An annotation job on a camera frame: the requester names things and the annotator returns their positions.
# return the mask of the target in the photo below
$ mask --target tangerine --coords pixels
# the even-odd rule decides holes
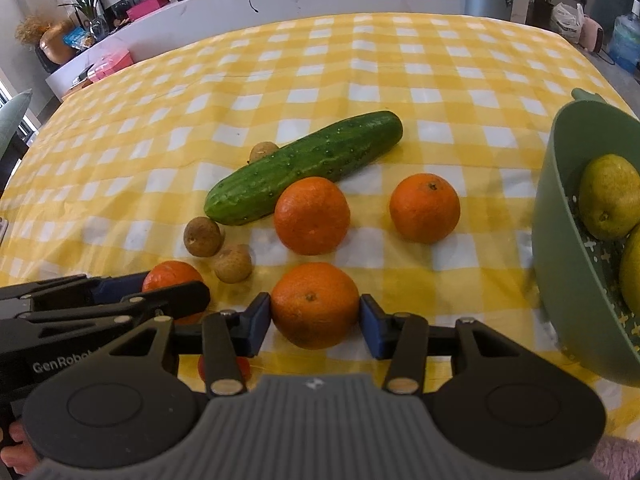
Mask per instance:
[[[238,368],[240,368],[240,373],[242,374],[242,378],[244,382],[247,382],[251,379],[251,363],[249,359],[246,357],[238,357],[236,356],[236,363],[238,363]],[[198,357],[198,375],[204,381],[204,356]]]
[[[418,173],[398,184],[391,194],[389,212],[403,238],[433,244],[449,236],[458,225],[460,199],[442,177]]]
[[[304,256],[335,251],[350,222],[347,199],[338,186],[320,176],[303,178],[287,187],[273,215],[280,241]]]
[[[157,264],[151,269],[142,283],[142,292],[156,290],[164,286],[180,285],[188,282],[203,282],[202,275],[193,266],[177,260]],[[200,321],[202,313],[176,319],[176,324],[194,324]]]
[[[360,295],[353,280],[324,262],[287,272],[271,292],[271,317],[280,333],[300,348],[329,348],[358,320]]]

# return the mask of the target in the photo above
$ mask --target human hand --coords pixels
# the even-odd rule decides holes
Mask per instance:
[[[0,450],[0,460],[7,467],[13,467],[18,475],[30,473],[38,465],[38,457],[29,444],[21,422],[9,426],[9,434],[17,446],[8,446]]]

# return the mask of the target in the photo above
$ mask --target vase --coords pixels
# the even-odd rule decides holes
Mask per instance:
[[[54,63],[64,65],[78,53],[76,49],[71,48],[63,41],[63,38],[74,28],[75,25],[71,21],[65,20],[49,27],[42,35],[40,48]]]
[[[89,33],[95,38],[95,41],[102,41],[109,34],[109,26],[102,16],[97,16],[89,22]]]
[[[42,65],[43,69],[46,70],[48,74],[53,74],[57,69],[60,68],[60,65],[58,65],[57,63],[54,63],[47,56],[45,56],[44,52],[42,51],[39,45],[36,45],[34,47],[34,52],[36,53],[36,57],[40,61],[40,64]]]
[[[533,1],[533,12],[531,13],[531,25],[537,28],[549,30],[551,23],[551,11],[554,9],[553,4],[544,0]]]

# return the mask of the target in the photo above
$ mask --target colander handle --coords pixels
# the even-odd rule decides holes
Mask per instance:
[[[571,97],[576,101],[598,101],[604,104],[607,103],[600,94],[592,94],[582,88],[574,88],[571,90]]]

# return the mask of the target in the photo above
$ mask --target green pear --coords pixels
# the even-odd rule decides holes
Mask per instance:
[[[620,292],[631,312],[640,315],[640,226],[626,239],[618,274]]]
[[[584,170],[578,190],[582,223],[598,240],[625,237],[640,222],[640,175],[626,158],[603,155]]]

